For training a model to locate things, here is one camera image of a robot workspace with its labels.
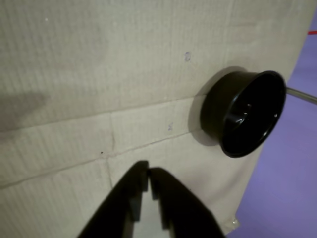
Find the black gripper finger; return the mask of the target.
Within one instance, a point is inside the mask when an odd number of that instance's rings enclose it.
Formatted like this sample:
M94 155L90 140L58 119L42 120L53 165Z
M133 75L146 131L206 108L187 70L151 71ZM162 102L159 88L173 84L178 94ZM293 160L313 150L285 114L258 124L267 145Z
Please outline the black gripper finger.
M162 168L151 168L148 174L162 228L172 238L224 237L212 212L175 176Z
M79 234L80 238L131 238L148 190L149 162L136 162L114 186Z

